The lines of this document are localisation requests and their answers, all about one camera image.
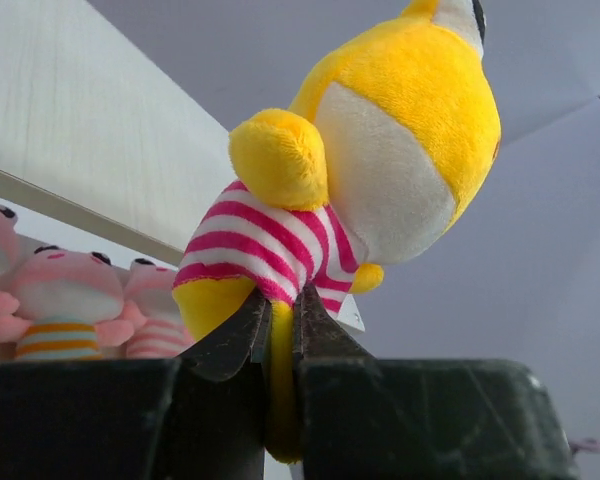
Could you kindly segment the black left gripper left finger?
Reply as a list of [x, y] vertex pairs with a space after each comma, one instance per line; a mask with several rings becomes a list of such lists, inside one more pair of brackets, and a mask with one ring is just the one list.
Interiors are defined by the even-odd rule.
[[0, 364], [0, 479], [260, 479], [270, 318], [162, 360]]

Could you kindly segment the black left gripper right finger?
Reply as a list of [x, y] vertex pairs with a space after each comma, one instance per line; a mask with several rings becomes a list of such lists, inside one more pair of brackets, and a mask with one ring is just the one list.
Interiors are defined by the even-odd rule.
[[307, 479], [576, 479], [548, 392], [500, 359], [378, 359], [306, 288], [294, 376]]

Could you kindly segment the pink toy orange striped shirt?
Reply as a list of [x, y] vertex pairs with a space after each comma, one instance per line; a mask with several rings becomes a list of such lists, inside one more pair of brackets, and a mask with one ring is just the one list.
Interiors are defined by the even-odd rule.
[[13, 293], [28, 321], [16, 342], [17, 361], [100, 360], [104, 347], [135, 333], [124, 316], [122, 283], [100, 252], [40, 247], [17, 270]]

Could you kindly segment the yellow toy pink striped shirt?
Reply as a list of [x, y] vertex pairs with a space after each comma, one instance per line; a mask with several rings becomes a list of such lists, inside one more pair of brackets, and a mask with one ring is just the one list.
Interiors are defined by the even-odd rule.
[[265, 445], [300, 459], [292, 390], [294, 305], [307, 286], [329, 314], [377, 288], [464, 213], [498, 154], [477, 1], [412, 1], [308, 73], [290, 106], [229, 135], [236, 179], [202, 218], [173, 297], [201, 340], [253, 291], [272, 306]]

